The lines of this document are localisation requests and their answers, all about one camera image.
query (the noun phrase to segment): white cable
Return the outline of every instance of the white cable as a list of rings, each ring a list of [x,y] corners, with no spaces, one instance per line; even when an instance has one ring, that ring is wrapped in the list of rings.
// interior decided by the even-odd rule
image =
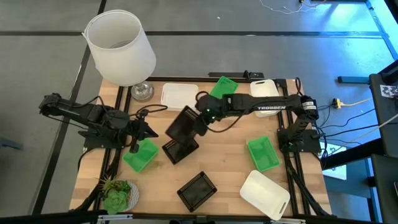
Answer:
[[[269,10],[271,10],[271,11],[273,11],[273,12],[281,12],[281,13],[286,14],[286,15],[289,15],[289,14],[292,14],[292,13],[297,13],[297,12],[308,12],[309,10],[316,9],[315,7],[313,7],[313,8],[311,8],[311,9],[301,10],[301,9],[303,8],[303,4],[301,4],[300,8],[299,8],[297,11],[291,11],[290,9],[288,9],[288,8],[286,8],[286,7],[284,6],[284,9],[286,9],[286,10],[289,11],[289,12],[284,12],[284,11],[277,10],[277,9],[273,9],[273,8],[271,8],[271,7],[269,7],[269,6],[266,6],[264,3],[262,3],[262,0],[259,0],[259,1],[261,2],[262,6],[268,8]]]
[[[356,141],[356,140],[358,140],[358,139],[360,139],[360,138],[363,138],[363,137],[367,136],[368,134],[374,132],[375,130],[380,129],[381,127],[383,127],[384,125],[390,123],[393,119],[396,119],[397,117],[398,117],[398,114],[396,114],[395,116],[393,116],[392,118],[390,118],[388,121],[386,121],[386,122],[380,124],[378,127],[376,127],[376,128],[374,128],[374,129],[372,129],[372,130],[366,132],[365,134],[361,135],[360,137],[358,137],[358,138],[356,138],[356,139],[354,139],[354,140],[348,141],[346,144],[340,146],[340,148],[338,148],[337,150],[341,149],[342,147],[345,147],[345,146],[348,145],[349,143],[353,143],[354,141]]]
[[[309,5],[309,4],[307,4],[307,3],[305,3],[305,1],[303,0],[303,3],[306,5],[306,6],[308,6],[308,7],[317,7],[317,6],[319,6],[320,4],[323,4],[323,3],[325,3],[326,2],[326,0],[323,0],[321,3],[318,3],[318,4],[316,4],[316,5]]]
[[[342,105],[342,106],[354,106],[354,105],[358,105],[358,104],[360,104],[360,103],[366,102],[366,101],[368,101],[368,100],[370,100],[370,99],[372,99],[372,98],[370,97],[370,98],[368,98],[368,99],[366,99],[366,100],[361,100],[361,101],[359,101],[359,102],[352,103],[352,104],[349,104],[349,105],[344,104],[343,102],[341,102],[341,105]]]

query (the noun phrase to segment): glass lamp base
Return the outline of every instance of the glass lamp base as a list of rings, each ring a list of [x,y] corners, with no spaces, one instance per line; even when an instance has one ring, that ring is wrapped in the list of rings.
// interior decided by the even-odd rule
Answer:
[[[147,81],[135,84],[131,87],[131,96],[139,102],[147,102],[154,96],[154,86]]]

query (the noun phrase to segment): lamp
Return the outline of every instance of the lamp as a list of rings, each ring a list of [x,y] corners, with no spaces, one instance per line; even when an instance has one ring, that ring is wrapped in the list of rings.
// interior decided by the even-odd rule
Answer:
[[[104,79],[119,86],[133,86],[131,95],[147,101],[154,87],[145,81],[155,70],[156,56],[139,19],[124,10],[112,10],[94,17],[84,33]]]

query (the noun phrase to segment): gray floor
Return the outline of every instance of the gray floor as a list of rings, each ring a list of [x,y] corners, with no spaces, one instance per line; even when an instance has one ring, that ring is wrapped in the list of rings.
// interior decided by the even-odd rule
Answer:
[[[268,1],[274,9],[294,10],[296,1]],[[382,1],[372,0],[383,15],[386,30],[398,46],[395,23]],[[8,1],[0,0],[0,31],[83,30],[98,12],[100,0]],[[258,0],[113,0],[105,10],[125,9],[136,14],[147,31],[160,30],[263,30],[263,31],[377,31],[363,3],[326,3],[315,10],[285,15],[261,6]],[[327,105],[332,98],[353,103],[371,97],[366,85],[338,85],[337,76],[368,76],[393,62],[378,37],[232,37],[150,36],[157,56],[156,76],[198,76],[208,72],[263,72],[267,78],[300,77],[306,94]],[[58,92],[69,97],[85,50],[83,37],[0,36],[0,136],[18,141],[22,150],[0,150],[0,217],[30,213],[48,163],[59,123],[39,115],[42,97]],[[101,76],[92,59],[87,66],[78,101],[98,94]],[[327,124],[343,124],[349,117],[374,108],[372,101],[332,110]],[[321,114],[320,121],[327,114]],[[343,129],[376,124],[369,113]],[[326,133],[343,129],[328,128]],[[68,210],[83,140],[69,127],[54,174],[44,213]],[[346,133],[336,139],[349,141],[364,133]],[[359,142],[379,137],[372,133]],[[328,189],[335,191],[333,183]],[[355,207],[359,197],[330,193],[332,211],[339,217],[367,217],[366,208]]]

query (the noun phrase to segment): green basket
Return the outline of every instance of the green basket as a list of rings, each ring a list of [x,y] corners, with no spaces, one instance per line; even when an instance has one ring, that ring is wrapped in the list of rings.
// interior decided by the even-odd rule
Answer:
[[[260,172],[280,165],[278,156],[268,137],[249,141],[248,148],[254,164]]]
[[[139,149],[137,153],[127,152],[123,160],[131,166],[136,172],[141,172],[148,163],[156,156],[159,148],[149,139],[138,142]]]
[[[210,92],[210,95],[221,99],[224,94],[234,93],[238,86],[239,84],[229,78],[221,77]]]

